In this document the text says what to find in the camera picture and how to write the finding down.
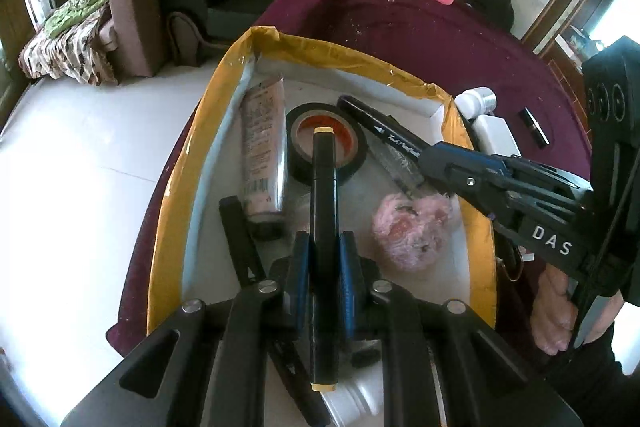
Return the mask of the person's right hand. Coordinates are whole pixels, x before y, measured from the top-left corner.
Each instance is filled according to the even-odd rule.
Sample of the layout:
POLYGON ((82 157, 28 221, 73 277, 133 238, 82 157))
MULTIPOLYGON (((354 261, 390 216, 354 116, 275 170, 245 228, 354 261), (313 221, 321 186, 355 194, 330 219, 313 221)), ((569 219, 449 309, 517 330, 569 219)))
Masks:
MULTIPOLYGON (((553 265, 546 265, 538 279, 530 329, 536 347, 552 357, 567 350, 576 322, 577 308, 570 302, 567 288, 568 276, 553 265)), ((593 343, 604 335, 624 303, 619 291, 605 299, 605 307, 586 336, 585 343, 593 343)))

